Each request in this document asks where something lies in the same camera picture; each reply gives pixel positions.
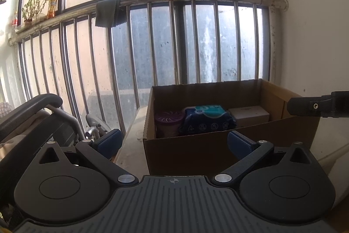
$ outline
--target wheelchair armrest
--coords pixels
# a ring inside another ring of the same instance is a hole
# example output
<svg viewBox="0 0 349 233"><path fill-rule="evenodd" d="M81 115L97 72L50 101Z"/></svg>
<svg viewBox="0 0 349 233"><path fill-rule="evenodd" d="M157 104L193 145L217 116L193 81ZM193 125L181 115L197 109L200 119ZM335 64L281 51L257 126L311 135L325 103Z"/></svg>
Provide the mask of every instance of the wheelchair armrest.
<svg viewBox="0 0 349 233"><path fill-rule="evenodd" d="M63 104L63 100L56 94L38 95L1 118L0 142L31 116L49 104L59 108Z"/></svg>

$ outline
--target metal railing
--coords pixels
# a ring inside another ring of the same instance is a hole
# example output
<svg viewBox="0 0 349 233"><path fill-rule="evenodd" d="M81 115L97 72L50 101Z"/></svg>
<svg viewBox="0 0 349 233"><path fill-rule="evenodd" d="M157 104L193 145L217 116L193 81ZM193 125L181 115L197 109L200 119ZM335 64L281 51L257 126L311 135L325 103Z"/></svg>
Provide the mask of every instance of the metal railing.
<svg viewBox="0 0 349 233"><path fill-rule="evenodd" d="M254 36L255 36L255 73L254 73L255 78L258 78L259 76L259 61L260 61L257 7L274 7L282 10L287 9L286 0L121 0L120 5L126 6L126 11L127 11L127 21L126 21L127 41L128 41L129 52L130 52L133 93L134 93L136 108L139 108L140 106L140 98L139 98L139 90L137 86L134 45L133 45L133 39L132 39L132 26L131 26L131 20L130 20L131 7L136 5L145 5L147 9L153 84L158 85L157 68L156 68L157 63L156 63L155 45L154 45L154 30L153 30L153 21L152 21L152 7L154 4L157 4L157 3L167 3L169 7L169 15L170 15L174 81L175 81L175 84L181 84L183 81L181 77L182 70L181 70L180 63L181 61L186 59L182 59L181 54L179 52L180 50L179 46L181 45L181 43L179 43L179 37L178 37L178 31L177 31L178 27L176 22L176 13L175 13L175 6L177 1L188 2L188 4L191 6L191 9L192 9L192 22L193 22L193 34L194 34L193 36L194 36L194 48L195 48L195 67L196 67L195 70L196 70L197 83L200 83L201 81L199 36L198 36L198 23L197 23L197 12L196 12L197 2L206 1L212 4L214 7L215 38L216 38L216 52L217 52L217 81L222 80L221 39L220 39L218 5L220 3L224 5L228 3L229 5L235 8L234 10L235 10L235 23L236 23L235 29L236 29L236 43L237 43L237 79L238 80L241 80L241 35L240 35L240 20L239 20L239 9L238 9L239 6L247 5L253 8ZM60 96L61 94L60 94L59 83L57 80L56 64L55 64L55 59L53 54L54 43L52 40L53 29L58 29L60 57L62 61L62 71L64 76L64 83L65 83L65 88L67 92L67 97L68 97L69 105L71 108L71 114L79 120L80 125L82 125L82 120L79 113L76 94L74 93L72 72L69 64L70 59L69 59L69 52L67 47L67 36L66 36L65 26L70 21L74 27L74 45L75 45L75 55L76 55L79 84L82 91L83 105L84 105L85 111L86 113L89 113L90 110L87 102L87 97L85 94L84 80L82 76L82 68L81 68L81 62L80 62L80 56L79 56L80 51L79 51L79 39L78 39L78 31L77 31L77 23L81 18L87 19L88 21L88 40L89 40L92 72L93 72L93 82L96 90L96 96L97 96L99 111L101 114L101 119L106 121L105 110L102 103L102 97L101 97L101 92L100 92L99 82L97 77L97 67L96 67L96 60L95 60L96 47L94 45L94 40L92 36L92 18L95 13L95 10L96 10L96 4L91 4L85 7L81 7L79 9L71 10L69 12L57 15L54 18L48 19L42 23L39 23L38 25L31 27L30 29L16 35L15 37L9 40L10 46L14 44L19 45L20 60L22 61L20 66L23 69L21 72L21 75L23 80L23 86L25 89L24 92L26 94L27 99L30 99L33 97L33 91L32 91L32 86L30 84L29 75L28 75L28 64L26 59L25 42L28 40L30 41L31 57L33 61L32 66L34 69L34 81L35 81L35 85L38 90L38 93L40 94L40 86L38 83L38 75L36 70L37 66L34 60L34 46L33 46L33 38L34 37L39 38L40 61L41 61L43 78L44 78L45 91L49 92L50 88L48 84L48 78L46 75L46 67L44 64L44 55L43 55L44 53L43 53L43 42L42 42L43 33L48 32L48 42L49 42L48 45L50 50L49 60L51 64L51 73L54 79L54 86L51 87L51 90L54 87L55 93ZM108 68L109 68L110 81L111 81L110 84L112 87L112 93L113 93L114 102L115 102L115 108L116 108L115 111L118 116L119 127L121 131L125 134L126 127L124 123L123 112L122 112L121 101L120 101L120 92L119 92L120 90L118 87L118 79L116 74L115 50L113 46L111 29L105 29L105 34L106 34L106 45L107 45L107 55L108 55Z"/></svg>

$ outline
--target cardboard box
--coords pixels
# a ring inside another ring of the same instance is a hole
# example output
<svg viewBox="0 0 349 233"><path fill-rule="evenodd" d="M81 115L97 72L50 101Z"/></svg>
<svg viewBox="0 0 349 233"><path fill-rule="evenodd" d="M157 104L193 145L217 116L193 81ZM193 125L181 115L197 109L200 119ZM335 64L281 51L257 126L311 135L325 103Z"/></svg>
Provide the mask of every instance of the cardboard box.
<svg viewBox="0 0 349 233"><path fill-rule="evenodd" d="M237 131L275 146L301 141L310 148L320 118L291 116L286 104L292 97L299 95L261 79L152 87L143 135L150 174L212 177L237 161L227 146L229 131L156 138L154 114L187 106L218 104L228 110L259 105L270 114L270 122Z"/></svg>
<svg viewBox="0 0 349 233"><path fill-rule="evenodd" d="M269 113L261 106L232 108L228 110L236 120L236 127L264 124L269 121Z"/></svg>

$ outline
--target purple container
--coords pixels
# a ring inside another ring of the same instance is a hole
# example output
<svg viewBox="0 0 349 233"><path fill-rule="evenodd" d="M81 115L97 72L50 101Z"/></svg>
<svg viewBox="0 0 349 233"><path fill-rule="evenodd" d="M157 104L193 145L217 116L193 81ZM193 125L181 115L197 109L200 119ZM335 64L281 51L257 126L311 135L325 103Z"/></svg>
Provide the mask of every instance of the purple container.
<svg viewBox="0 0 349 233"><path fill-rule="evenodd" d="M155 124L158 138L169 138L178 136L178 128L184 120L184 113L181 111L164 111L157 113Z"/></svg>

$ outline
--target orange bottle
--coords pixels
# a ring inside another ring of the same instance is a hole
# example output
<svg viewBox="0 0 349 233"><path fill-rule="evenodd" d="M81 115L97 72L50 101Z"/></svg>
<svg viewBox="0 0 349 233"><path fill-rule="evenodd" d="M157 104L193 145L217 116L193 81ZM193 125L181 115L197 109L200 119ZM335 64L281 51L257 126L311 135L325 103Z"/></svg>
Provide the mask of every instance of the orange bottle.
<svg viewBox="0 0 349 233"><path fill-rule="evenodd" d="M57 0L48 0L47 19L55 16L56 5L57 5Z"/></svg>

